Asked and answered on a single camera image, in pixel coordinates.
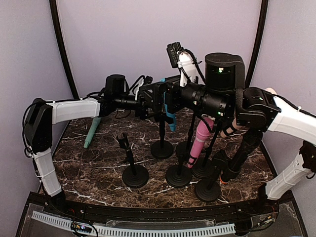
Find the mint green microphone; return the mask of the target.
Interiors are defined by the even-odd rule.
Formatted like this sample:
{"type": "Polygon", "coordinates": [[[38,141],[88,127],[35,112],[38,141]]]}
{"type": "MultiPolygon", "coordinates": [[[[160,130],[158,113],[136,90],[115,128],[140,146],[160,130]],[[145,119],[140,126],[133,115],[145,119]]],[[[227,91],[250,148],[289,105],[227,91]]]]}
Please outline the mint green microphone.
{"type": "Polygon", "coordinates": [[[92,124],[90,126],[90,129],[88,131],[88,134],[86,136],[86,139],[85,139],[84,145],[83,145],[83,147],[85,149],[87,149],[89,147],[89,145],[91,144],[91,141],[94,137],[95,131],[96,131],[97,127],[99,126],[100,122],[101,122],[101,118],[94,118],[92,120],[92,124]]]}

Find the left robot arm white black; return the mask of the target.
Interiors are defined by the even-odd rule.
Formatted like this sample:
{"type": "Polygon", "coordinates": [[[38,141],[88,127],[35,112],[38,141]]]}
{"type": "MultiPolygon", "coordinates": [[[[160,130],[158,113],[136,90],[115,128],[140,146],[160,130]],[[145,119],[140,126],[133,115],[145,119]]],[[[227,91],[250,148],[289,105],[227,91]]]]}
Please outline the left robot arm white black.
{"type": "Polygon", "coordinates": [[[100,91],[84,98],[45,101],[36,98],[26,109],[22,119],[22,138],[25,155],[33,160],[36,175],[44,190],[52,198],[50,207],[59,215],[66,215],[70,205],[60,196],[63,194],[52,160],[52,127],[64,121],[83,118],[102,118],[116,110],[134,110],[145,119],[148,108],[131,88],[125,76],[114,74],[106,78],[100,91]]]}

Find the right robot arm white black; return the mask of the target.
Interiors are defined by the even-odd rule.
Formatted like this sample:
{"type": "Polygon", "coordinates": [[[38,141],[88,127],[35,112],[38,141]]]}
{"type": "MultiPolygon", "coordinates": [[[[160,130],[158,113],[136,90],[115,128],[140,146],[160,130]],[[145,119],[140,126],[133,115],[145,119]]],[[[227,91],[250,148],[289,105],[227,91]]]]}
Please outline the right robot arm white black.
{"type": "Polygon", "coordinates": [[[173,67],[181,70],[180,77],[142,86],[137,96],[139,100],[145,101],[154,112],[159,112],[162,104],[166,104],[170,113],[189,108],[218,121],[235,118],[230,126],[232,132],[241,126],[248,128],[232,159],[224,151],[219,151],[212,159],[213,174],[221,182],[226,183],[238,176],[264,132],[280,132],[303,140],[295,160],[280,175],[260,187],[259,198],[252,204],[256,214],[263,214],[270,208],[271,200],[280,199],[304,175],[315,172],[315,116],[277,94],[257,87],[245,88],[244,63],[240,56],[226,53],[206,55],[203,84],[189,78],[186,71],[189,68],[200,75],[196,61],[181,61],[175,57],[171,62],[173,67]]]}

